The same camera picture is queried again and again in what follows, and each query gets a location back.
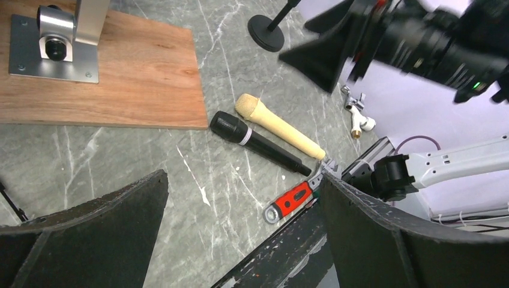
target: metal bracket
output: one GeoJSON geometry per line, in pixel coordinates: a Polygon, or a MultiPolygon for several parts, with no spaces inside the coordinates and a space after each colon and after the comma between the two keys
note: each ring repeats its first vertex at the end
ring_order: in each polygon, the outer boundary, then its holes
{"type": "Polygon", "coordinates": [[[99,82],[97,46],[74,42],[73,62],[41,58],[34,18],[13,15],[9,74],[78,82],[99,82]]]}
{"type": "Polygon", "coordinates": [[[345,109],[350,110],[352,107],[356,107],[357,110],[362,111],[364,109],[364,99],[366,99],[366,95],[364,93],[361,93],[359,99],[355,99],[351,92],[350,88],[346,85],[343,85],[341,87],[341,93],[345,94],[346,100],[345,100],[345,109]]]}
{"type": "Polygon", "coordinates": [[[51,6],[41,6],[38,19],[12,15],[9,74],[98,83],[97,44],[109,2],[77,0],[75,15],[51,6]],[[51,57],[49,42],[64,53],[51,57]]]}

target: beige microphone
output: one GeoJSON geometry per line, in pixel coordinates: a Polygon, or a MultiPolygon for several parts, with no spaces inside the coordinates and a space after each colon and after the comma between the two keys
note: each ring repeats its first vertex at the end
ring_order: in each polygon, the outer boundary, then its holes
{"type": "Polygon", "coordinates": [[[260,99],[242,94],[235,104],[235,110],[244,119],[263,126],[310,157],[318,160],[325,157],[325,151],[318,144],[272,113],[260,99]]]}

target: microphone grille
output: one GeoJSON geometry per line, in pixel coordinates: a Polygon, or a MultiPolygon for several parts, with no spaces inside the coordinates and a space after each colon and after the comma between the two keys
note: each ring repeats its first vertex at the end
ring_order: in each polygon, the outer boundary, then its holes
{"type": "Polygon", "coordinates": [[[235,110],[243,118],[247,119],[255,111],[256,105],[258,105],[258,100],[258,98],[249,94],[242,94],[235,103],[235,110]]]}

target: black round base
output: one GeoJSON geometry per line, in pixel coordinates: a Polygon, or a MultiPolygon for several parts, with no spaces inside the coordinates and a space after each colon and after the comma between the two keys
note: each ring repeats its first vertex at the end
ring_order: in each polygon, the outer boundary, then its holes
{"type": "Polygon", "coordinates": [[[267,16],[255,15],[247,22],[247,30],[254,42],[261,48],[270,52],[278,52],[283,48],[285,36],[279,27],[276,27],[272,32],[267,30],[267,26],[271,22],[272,19],[267,16]]]}

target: microphone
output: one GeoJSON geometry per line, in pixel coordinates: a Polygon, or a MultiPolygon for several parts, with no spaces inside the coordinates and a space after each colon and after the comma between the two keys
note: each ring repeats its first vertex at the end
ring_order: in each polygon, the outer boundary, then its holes
{"type": "Polygon", "coordinates": [[[311,174],[311,169],[303,165],[302,160],[253,131],[242,120],[231,114],[223,111],[216,112],[210,122],[210,129],[224,140],[245,146],[292,172],[298,172],[304,176],[311,174]]]}
{"type": "Polygon", "coordinates": [[[324,159],[325,151],[318,144],[267,109],[260,99],[242,94],[235,104],[235,110],[244,119],[263,126],[309,157],[324,159]]]}

